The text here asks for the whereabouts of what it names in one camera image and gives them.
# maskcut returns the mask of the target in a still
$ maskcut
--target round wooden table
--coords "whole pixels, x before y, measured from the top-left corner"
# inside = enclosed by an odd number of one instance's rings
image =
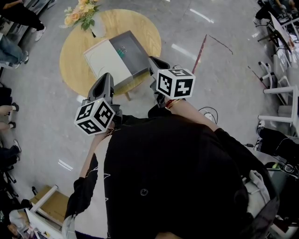
[[[106,35],[94,38],[90,29],[83,31],[76,26],[66,38],[60,52],[60,71],[66,84],[79,95],[87,97],[90,88],[98,80],[90,69],[83,53],[105,38],[111,39],[131,31],[149,56],[161,54],[161,38],[155,25],[145,16],[130,10],[114,9],[99,13],[105,26]],[[143,73],[132,82],[116,90],[115,95],[126,94],[141,84],[150,74]]]

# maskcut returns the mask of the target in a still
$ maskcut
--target vase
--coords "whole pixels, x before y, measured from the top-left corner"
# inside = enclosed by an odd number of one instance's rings
[[[90,25],[90,29],[96,37],[104,37],[106,35],[106,27],[100,14],[93,15],[94,26]]]

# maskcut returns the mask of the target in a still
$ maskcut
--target flower bouquet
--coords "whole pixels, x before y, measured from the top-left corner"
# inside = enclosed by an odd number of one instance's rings
[[[93,15],[98,12],[96,3],[98,0],[79,0],[77,6],[73,9],[68,7],[64,12],[66,17],[64,20],[65,26],[69,28],[81,22],[81,28],[86,31],[90,25],[94,26]]]

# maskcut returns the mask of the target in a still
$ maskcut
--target green leaf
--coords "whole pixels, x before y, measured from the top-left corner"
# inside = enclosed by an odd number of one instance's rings
[[[81,24],[81,28],[84,30],[84,31],[86,31],[88,28],[89,28],[89,26],[90,26],[90,22],[83,22],[82,24]]]

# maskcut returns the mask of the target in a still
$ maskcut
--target gray tiled floor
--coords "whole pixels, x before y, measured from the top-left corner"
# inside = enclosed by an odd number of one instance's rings
[[[13,114],[17,128],[3,132],[3,137],[7,147],[17,138],[23,150],[21,161],[13,171],[21,198],[33,196],[31,186],[40,189],[45,184],[56,184],[69,196],[92,140],[73,124],[80,106],[76,101],[78,95],[63,83],[59,70],[60,50],[71,29],[58,26],[64,22],[64,9],[76,3],[76,0],[58,0],[55,6],[42,12],[40,19],[47,26],[44,36],[34,42],[35,35],[28,32],[21,43],[29,51],[28,64],[17,70],[4,70],[0,79],[13,89],[14,101],[20,105],[20,111]],[[189,101],[198,109],[204,106],[217,109],[218,124],[240,142],[256,141],[257,116],[262,112],[273,114],[277,109],[275,96],[263,94],[263,85],[248,68],[262,75],[258,61],[270,61],[269,48],[254,37],[259,33],[252,22],[254,8],[259,8],[256,1],[103,0],[101,3],[101,10],[124,8],[147,16],[160,32],[161,57],[190,70],[207,35]],[[225,44],[233,54],[210,36]],[[130,93],[131,102],[124,96],[114,101],[122,105],[125,114],[146,117],[154,105],[150,83],[148,79],[134,89]],[[58,160],[73,170],[64,169]]]

